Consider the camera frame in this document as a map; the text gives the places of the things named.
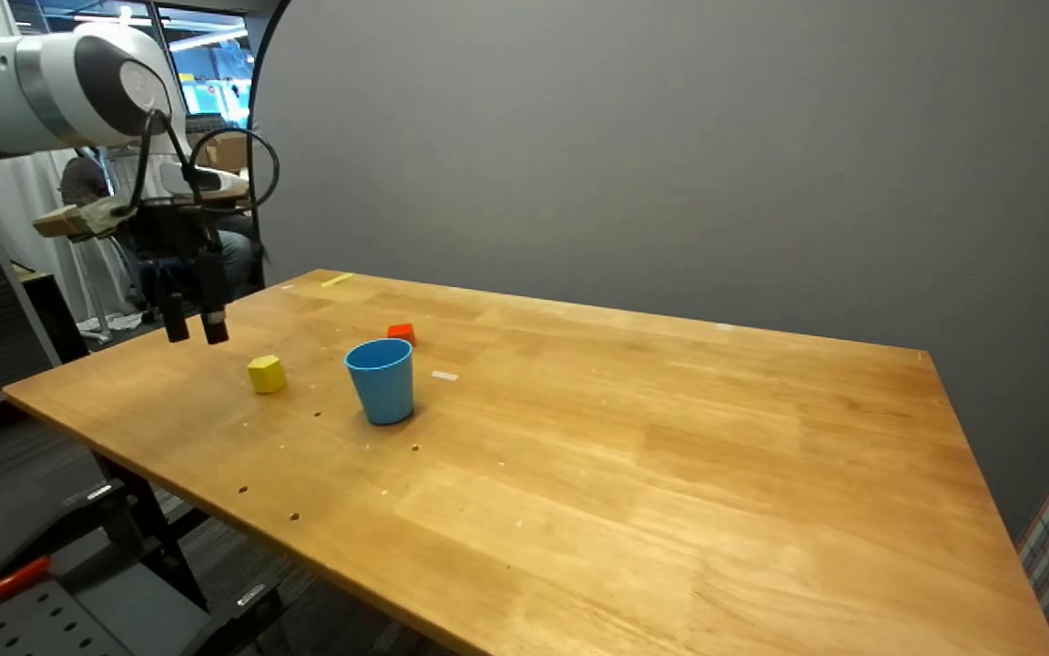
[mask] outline table surface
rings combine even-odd
[[[341,355],[389,322],[420,410],[378,430]],[[331,268],[228,333],[7,397],[460,647],[1049,653],[928,355]]]

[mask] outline yellow block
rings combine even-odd
[[[283,372],[278,355],[261,355],[246,359],[246,380],[253,381],[253,393],[278,393],[283,391]]]

